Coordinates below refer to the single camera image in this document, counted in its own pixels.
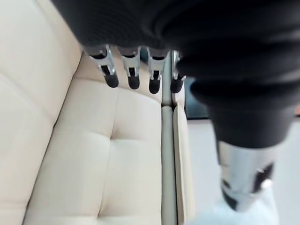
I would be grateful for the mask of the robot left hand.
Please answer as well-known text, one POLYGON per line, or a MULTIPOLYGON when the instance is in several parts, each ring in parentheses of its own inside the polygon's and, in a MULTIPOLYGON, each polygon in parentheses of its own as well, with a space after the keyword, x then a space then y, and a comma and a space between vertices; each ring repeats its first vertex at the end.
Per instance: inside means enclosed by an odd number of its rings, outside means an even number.
POLYGON ((82 48, 146 46, 149 59, 180 53, 217 140, 221 188, 235 211, 271 185, 275 147, 300 102, 297 0, 55 0, 82 48))

